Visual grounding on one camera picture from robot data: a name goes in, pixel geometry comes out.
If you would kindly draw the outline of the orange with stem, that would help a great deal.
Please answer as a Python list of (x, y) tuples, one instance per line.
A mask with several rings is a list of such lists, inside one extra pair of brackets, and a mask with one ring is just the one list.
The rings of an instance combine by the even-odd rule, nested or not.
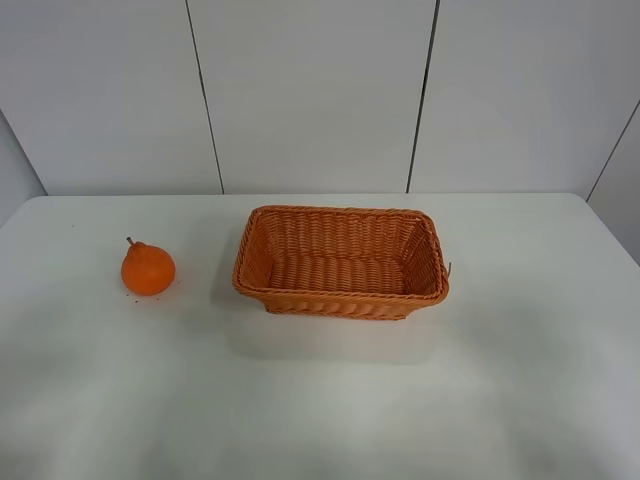
[(171, 286), (176, 265), (164, 249), (127, 238), (129, 248), (121, 265), (121, 280), (132, 293), (154, 296)]

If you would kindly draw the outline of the orange wicker basket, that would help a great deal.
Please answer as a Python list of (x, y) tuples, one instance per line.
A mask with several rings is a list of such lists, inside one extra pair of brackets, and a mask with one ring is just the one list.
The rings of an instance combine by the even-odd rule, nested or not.
[(401, 320), (446, 298), (449, 269), (420, 211), (267, 205), (248, 218), (232, 281), (273, 314)]

